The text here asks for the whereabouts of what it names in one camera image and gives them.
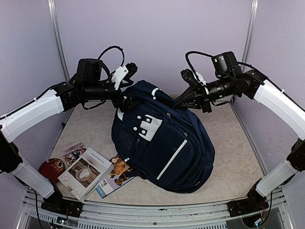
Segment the backpack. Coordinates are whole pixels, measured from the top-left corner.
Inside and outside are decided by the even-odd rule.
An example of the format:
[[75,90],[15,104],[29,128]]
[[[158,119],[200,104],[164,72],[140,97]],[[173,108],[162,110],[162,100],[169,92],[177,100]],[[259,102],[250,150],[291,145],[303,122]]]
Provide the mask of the backpack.
[[209,178],[213,144],[199,118],[144,80],[123,94],[142,100],[133,109],[116,110],[112,140],[118,154],[140,176],[172,192],[192,193]]

